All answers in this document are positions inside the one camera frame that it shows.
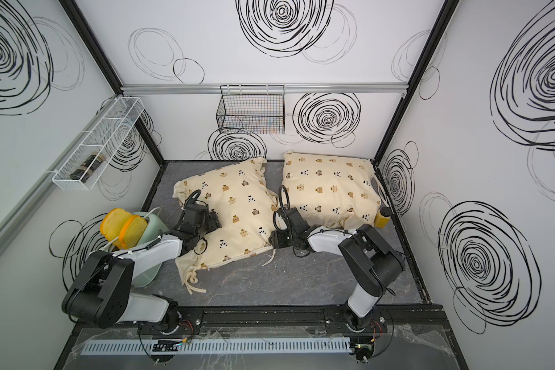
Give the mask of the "cream animal-print pillow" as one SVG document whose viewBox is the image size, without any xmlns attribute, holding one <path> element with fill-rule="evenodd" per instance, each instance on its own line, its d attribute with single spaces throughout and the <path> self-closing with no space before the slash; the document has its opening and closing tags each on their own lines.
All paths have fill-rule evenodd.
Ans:
<svg viewBox="0 0 555 370">
<path fill-rule="evenodd" d="M 309 224 L 354 229 L 374 225 L 381 197 L 372 182 L 370 160 L 301 154 L 283 154 L 283 181 L 290 204 Z"/>
<path fill-rule="evenodd" d="M 216 212 L 221 228 L 206 234 L 194 251 L 175 260 L 182 285 L 190 294 L 198 288 L 197 271 L 210 270 L 273 249 L 269 237 L 275 230 L 273 214 L 277 195 L 267 188 L 263 157 L 224 166 L 188 177 L 174 185 L 173 197 L 185 205 L 194 191 L 198 202 Z"/>
</svg>

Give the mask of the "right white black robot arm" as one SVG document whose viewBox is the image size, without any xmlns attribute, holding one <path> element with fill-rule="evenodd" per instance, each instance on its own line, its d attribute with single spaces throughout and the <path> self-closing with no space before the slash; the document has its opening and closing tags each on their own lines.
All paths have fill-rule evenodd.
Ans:
<svg viewBox="0 0 555 370">
<path fill-rule="evenodd" d="M 343 230 L 311 226 L 296 208 L 274 212 L 275 230 L 269 242 L 275 249 L 291 248 L 295 257 L 328 253 L 343 257 L 356 287 L 345 304 L 344 319 L 349 329 L 360 332 L 368 325 L 373 308 L 390 285 L 405 270 L 402 254 L 368 224 Z"/>
</svg>

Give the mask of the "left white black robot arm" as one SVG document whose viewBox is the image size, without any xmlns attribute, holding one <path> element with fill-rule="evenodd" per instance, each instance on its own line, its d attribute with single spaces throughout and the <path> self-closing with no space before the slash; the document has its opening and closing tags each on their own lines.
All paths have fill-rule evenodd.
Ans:
<svg viewBox="0 0 555 370">
<path fill-rule="evenodd" d="M 194 250 L 204 236 L 220 228 L 217 213 L 195 201 L 183 207 L 174 229 L 157 229 L 133 248 L 94 251 L 68 288 L 62 311 L 99 328 L 136 322 L 157 326 L 167 334 L 176 331 L 182 315 L 175 300 L 133 289 L 140 286 L 143 275 L 155 277 L 160 265 Z"/>
</svg>

